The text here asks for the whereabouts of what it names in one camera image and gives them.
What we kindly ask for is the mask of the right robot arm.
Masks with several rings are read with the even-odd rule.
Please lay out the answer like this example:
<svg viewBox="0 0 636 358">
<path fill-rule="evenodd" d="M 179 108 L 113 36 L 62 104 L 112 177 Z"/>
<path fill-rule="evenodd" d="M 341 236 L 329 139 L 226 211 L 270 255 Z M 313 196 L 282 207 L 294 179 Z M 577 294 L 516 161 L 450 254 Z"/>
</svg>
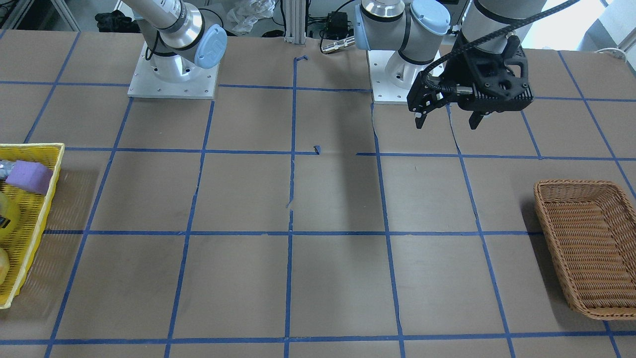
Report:
<svg viewBox="0 0 636 358">
<path fill-rule="evenodd" d="M 220 19 L 183 0 L 125 0 L 149 48 L 176 54 L 202 69 L 221 62 L 228 35 Z"/>
</svg>

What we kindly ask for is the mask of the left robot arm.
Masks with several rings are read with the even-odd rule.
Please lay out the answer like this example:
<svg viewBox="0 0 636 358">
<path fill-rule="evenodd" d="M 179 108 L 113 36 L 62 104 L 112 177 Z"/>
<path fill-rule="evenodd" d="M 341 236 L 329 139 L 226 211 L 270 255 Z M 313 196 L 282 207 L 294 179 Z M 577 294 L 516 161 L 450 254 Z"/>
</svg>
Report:
<svg viewBox="0 0 636 358">
<path fill-rule="evenodd" d="M 408 90 L 421 129 L 427 115 L 450 103 L 470 111 L 476 129 L 493 112 L 522 111 L 533 101 L 522 41 L 543 0 L 473 0 L 452 50 L 437 58 L 452 16 L 438 0 L 360 0 L 354 39 L 362 50 L 392 51 L 388 75 Z"/>
</svg>

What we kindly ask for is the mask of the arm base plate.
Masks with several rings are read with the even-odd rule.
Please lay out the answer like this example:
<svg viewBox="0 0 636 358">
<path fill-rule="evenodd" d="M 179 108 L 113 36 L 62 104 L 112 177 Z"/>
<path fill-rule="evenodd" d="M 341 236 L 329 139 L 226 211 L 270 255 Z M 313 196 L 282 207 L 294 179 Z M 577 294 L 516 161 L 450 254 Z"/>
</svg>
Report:
<svg viewBox="0 0 636 358">
<path fill-rule="evenodd" d="M 179 55 L 150 55 L 144 43 L 127 95 L 140 99 L 213 100 L 219 70 L 220 64 L 202 69 Z"/>
<path fill-rule="evenodd" d="M 416 75 L 425 65 L 405 61 L 397 51 L 367 51 L 374 104 L 406 105 Z"/>
</svg>

